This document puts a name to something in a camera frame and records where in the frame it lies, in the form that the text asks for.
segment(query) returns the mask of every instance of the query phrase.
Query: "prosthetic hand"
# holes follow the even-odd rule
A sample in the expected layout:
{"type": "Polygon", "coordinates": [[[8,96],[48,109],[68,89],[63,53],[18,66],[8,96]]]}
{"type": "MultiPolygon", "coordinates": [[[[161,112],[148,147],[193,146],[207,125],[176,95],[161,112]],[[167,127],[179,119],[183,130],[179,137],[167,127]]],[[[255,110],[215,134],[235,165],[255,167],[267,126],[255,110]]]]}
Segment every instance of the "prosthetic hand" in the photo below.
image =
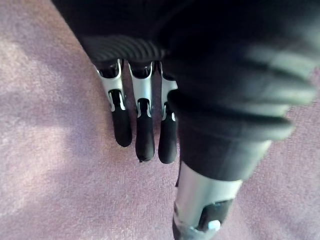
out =
{"type": "MultiPolygon", "coordinates": [[[[127,147],[132,141],[132,132],[128,110],[125,107],[125,92],[122,85],[122,67],[124,61],[115,59],[110,65],[96,69],[102,81],[105,94],[111,106],[114,137],[119,145],[127,147]]],[[[162,64],[157,64],[161,74],[161,132],[159,140],[159,159],[164,164],[172,163],[177,156],[176,118],[168,105],[168,93],[177,89],[174,79],[163,72],[162,64]]],[[[155,141],[152,121],[152,75],[154,62],[130,62],[136,106],[136,141],[135,151],[140,162],[152,159],[155,154],[155,141]]]]}
{"type": "MultiPolygon", "coordinates": [[[[104,70],[116,64],[121,69],[118,59],[129,61],[141,161],[154,152],[148,94],[151,62],[161,61],[163,75],[176,81],[178,89],[170,85],[168,104],[164,97],[162,106],[163,117],[171,115],[173,120],[172,112],[176,114],[180,139],[173,235],[176,240],[211,239],[272,141],[293,131],[284,118],[290,106],[308,104],[316,95],[307,79],[320,63],[319,1],[53,3],[103,81],[108,78],[104,70]]],[[[126,146],[131,131],[125,95],[120,83],[117,86],[105,89],[114,110],[115,131],[121,121],[121,126],[127,126],[115,132],[117,141],[126,146]],[[123,116],[119,121],[116,111],[123,116]]],[[[165,154],[167,147],[162,148],[165,154]]]]}

